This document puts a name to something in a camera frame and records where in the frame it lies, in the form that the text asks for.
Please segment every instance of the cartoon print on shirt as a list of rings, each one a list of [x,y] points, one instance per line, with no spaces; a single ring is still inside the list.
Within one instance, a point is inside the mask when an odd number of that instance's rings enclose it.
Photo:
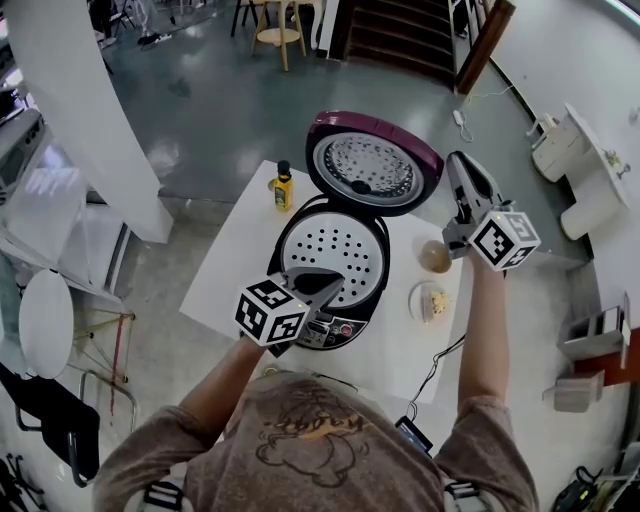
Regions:
[[[265,422],[266,430],[260,433],[265,443],[256,449],[256,457],[306,475],[319,487],[340,487],[359,458],[369,453],[366,442],[354,439],[371,426],[365,421],[324,387],[314,382],[297,385],[277,421]]]

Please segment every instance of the mustard bottle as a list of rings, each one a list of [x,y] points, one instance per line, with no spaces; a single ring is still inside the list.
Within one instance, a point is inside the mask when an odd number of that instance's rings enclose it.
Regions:
[[[278,162],[278,178],[273,184],[276,208],[286,212],[293,205],[293,178],[291,177],[291,165],[286,160]]]

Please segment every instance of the staircase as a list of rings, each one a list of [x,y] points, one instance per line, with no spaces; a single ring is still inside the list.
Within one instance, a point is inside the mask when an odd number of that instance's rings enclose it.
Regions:
[[[355,0],[346,50],[455,86],[449,0]]]

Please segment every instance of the white box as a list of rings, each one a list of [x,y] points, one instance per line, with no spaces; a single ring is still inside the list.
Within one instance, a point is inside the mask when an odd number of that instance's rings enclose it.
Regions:
[[[263,276],[240,291],[234,320],[258,345],[274,345],[298,337],[309,314],[309,306]]]
[[[540,245],[540,238],[525,213],[491,211],[470,244],[494,270],[507,270],[521,265]]]

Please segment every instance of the purple rice cooker lid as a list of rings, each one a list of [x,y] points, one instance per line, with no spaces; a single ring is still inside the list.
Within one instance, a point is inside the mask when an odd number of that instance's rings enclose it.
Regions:
[[[374,215],[407,213],[435,190],[444,161],[411,133],[354,112],[322,112],[307,135],[309,176],[325,194]]]

